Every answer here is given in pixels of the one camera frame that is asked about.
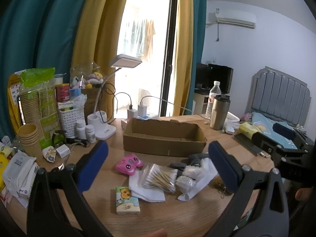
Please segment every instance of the lamp head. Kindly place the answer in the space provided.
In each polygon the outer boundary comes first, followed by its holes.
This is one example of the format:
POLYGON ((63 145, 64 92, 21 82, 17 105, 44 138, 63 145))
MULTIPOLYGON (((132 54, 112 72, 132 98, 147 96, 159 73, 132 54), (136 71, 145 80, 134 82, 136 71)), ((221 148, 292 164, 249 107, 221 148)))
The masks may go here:
POLYGON ((109 66, 112 68, 134 68, 142 63, 142 60, 125 54, 117 55, 109 66))

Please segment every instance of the teal curtain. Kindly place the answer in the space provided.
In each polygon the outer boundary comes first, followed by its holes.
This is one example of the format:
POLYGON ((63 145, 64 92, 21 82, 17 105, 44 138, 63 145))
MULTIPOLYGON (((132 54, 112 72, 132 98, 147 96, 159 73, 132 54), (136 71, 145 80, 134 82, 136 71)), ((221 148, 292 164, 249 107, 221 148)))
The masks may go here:
POLYGON ((69 72, 73 40, 84 1, 12 0, 0 17, 0 138, 14 136, 7 106, 9 76, 34 66, 56 67, 56 72, 69 72), (54 65, 48 65, 48 60, 53 60, 54 65))
MULTIPOLYGON (((194 21, 193 21, 193 57, 191 69, 191 82, 188 94, 186 108, 192 110, 193 95, 195 87, 195 73, 197 63, 201 63, 202 52, 205 37, 205 23, 206 23, 206 0, 193 0, 194 6, 194 21)), ((191 112, 185 111, 184 114, 189 115, 191 112)))

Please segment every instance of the red canister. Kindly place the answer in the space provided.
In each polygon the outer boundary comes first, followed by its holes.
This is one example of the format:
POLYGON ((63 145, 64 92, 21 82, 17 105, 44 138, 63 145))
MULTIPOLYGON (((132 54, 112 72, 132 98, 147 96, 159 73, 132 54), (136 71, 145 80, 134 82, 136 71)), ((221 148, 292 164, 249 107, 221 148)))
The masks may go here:
POLYGON ((65 102, 69 100, 69 84, 55 85, 55 88, 58 102, 65 102))

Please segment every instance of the bed headboard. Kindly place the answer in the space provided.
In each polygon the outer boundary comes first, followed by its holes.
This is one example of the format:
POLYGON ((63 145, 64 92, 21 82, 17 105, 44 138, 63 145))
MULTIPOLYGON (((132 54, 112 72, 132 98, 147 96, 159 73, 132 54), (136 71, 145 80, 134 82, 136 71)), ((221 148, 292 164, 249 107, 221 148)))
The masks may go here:
POLYGON ((307 84, 281 71, 265 67, 252 77, 247 112, 304 126, 311 97, 307 84))

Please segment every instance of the bolt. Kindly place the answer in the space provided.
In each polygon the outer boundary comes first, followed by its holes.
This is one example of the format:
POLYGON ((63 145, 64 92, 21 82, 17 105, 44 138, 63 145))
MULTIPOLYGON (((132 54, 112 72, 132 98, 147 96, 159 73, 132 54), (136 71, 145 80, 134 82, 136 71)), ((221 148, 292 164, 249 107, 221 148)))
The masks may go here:
POLYGON ((40 168, 40 169, 37 171, 37 173, 38 173, 39 175, 42 175, 42 174, 45 173, 45 169, 40 168))
POLYGON ((272 169, 272 172, 275 174, 275 175, 278 175, 280 173, 280 171, 275 167, 272 169))
POLYGON ((74 164, 68 164, 67 166, 66 166, 66 170, 67 171, 73 171, 74 169, 75 169, 75 165, 74 164))
POLYGON ((249 166, 249 165, 242 165, 242 170, 244 170, 244 171, 246 171, 246 172, 248 172, 248 171, 250 171, 250 169, 251 169, 251 167, 249 166))

